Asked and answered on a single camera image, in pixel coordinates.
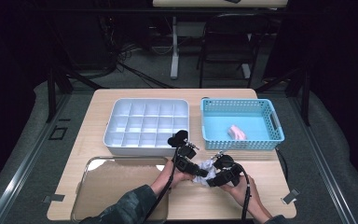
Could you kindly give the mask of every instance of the jacket sleeve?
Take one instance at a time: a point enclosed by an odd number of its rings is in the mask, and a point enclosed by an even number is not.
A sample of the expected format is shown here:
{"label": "jacket sleeve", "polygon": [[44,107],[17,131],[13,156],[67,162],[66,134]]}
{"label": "jacket sleeve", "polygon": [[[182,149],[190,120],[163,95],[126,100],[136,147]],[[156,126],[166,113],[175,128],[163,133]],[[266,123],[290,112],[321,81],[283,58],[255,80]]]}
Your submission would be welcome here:
{"label": "jacket sleeve", "polygon": [[265,224],[288,224],[288,223],[289,222],[287,221],[287,219],[284,216],[278,215],[276,217],[272,217]]}
{"label": "jacket sleeve", "polygon": [[143,185],[125,193],[117,203],[107,207],[97,217],[87,217],[81,224],[140,224],[155,201],[157,200],[153,190]]}

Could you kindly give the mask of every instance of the black backdrop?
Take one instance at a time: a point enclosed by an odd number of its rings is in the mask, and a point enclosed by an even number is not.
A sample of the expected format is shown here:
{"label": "black backdrop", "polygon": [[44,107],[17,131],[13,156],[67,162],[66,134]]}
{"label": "black backdrop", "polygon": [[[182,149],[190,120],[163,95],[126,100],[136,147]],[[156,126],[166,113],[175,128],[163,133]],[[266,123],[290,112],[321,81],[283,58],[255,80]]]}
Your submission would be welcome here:
{"label": "black backdrop", "polygon": [[358,1],[292,0],[288,10],[327,16],[283,20],[265,77],[310,66],[310,88],[344,132],[358,171]]}
{"label": "black backdrop", "polygon": [[66,62],[40,18],[20,1],[0,1],[0,172],[34,106],[34,87],[47,79],[51,58]]}

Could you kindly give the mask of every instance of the robotic hand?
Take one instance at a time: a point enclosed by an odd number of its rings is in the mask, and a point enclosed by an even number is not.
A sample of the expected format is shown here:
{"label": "robotic hand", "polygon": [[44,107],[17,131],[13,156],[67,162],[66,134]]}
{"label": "robotic hand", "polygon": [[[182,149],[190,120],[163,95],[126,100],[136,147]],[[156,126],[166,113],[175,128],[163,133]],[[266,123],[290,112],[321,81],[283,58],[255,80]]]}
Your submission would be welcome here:
{"label": "robotic hand", "polygon": [[240,174],[244,171],[242,166],[230,156],[223,154],[223,151],[217,153],[214,158],[216,158],[216,161],[213,166],[220,172],[216,174],[215,178],[207,180],[208,185],[210,187],[220,187],[231,182],[234,186],[237,186],[240,183]]}
{"label": "robotic hand", "polygon": [[172,161],[176,168],[182,172],[199,175],[205,177],[208,175],[208,171],[200,169],[200,167],[191,162],[190,160],[197,154],[195,149],[200,150],[194,144],[187,141],[188,132],[181,130],[173,137],[168,139],[168,144],[172,147],[176,147],[175,154],[173,155]]}

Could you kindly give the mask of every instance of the desk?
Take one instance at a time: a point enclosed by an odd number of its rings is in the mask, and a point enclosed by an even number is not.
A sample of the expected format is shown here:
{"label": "desk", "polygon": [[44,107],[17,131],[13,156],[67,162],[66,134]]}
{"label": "desk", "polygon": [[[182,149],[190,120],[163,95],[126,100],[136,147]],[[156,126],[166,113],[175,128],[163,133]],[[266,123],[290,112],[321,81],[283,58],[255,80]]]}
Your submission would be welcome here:
{"label": "desk", "polygon": [[[153,7],[286,7],[287,1],[288,0],[241,0],[235,4],[226,0],[153,0]],[[171,79],[178,78],[179,53],[177,48],[178,34],[176,30],[176,17],[173,17]]]}
{"label": "desk", "polygon": [[[97,156],[112,156],[103,144],[106,123],[114,102],[120,98],[181,98],[189,103],[190,140],[200,148],[193,162],[209,159],[217,151],[204,149],[201,132],[200,99],[257,98],[249,89],[131,89],[98,90],[94,93],[89,109],[80,127],[72,152],[68,158],[56,194],[65,195],[62,202],[51,202],[48,209],[50,220],[69,220],[76,199],[76,188],[81,181],[87,162]],[[229,151],[257,184],[263,204],[274,215],[294,217],[293,203],[283,204],[281,198],[289,193],[282,167],[275,150]],[[170,194],[168,220],[240,219],[241,207],[219,188],[206,188],[190,181],[180,183]]]}

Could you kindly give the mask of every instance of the white cloth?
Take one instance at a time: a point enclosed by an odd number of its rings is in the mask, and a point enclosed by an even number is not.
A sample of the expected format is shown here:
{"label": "white cloth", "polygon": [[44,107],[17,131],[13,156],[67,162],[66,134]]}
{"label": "white cloth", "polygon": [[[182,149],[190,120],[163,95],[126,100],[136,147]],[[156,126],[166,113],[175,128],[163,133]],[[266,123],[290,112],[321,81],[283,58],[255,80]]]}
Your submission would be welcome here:
{"label": "white cloth", "polygon": [[206,180],[208,179],[212,179],[216,176],[216,169],[213,166],[213,160],[209,159],[206,161],[203,161],[202,163],[199,164],[200,169],[202,170],[206,170],[208,171],[208,175],[205,177],[202,176],[198,176],[196,175],[196,177],[193,179],[194,183],[201,183],[202,185],[208,186],[208,183],[206,182]]}
{"label": "white cloth", "polygon": [[234,140],[246,140],[246,134],[237,125],[231,125],[228,129],[228,134]]}

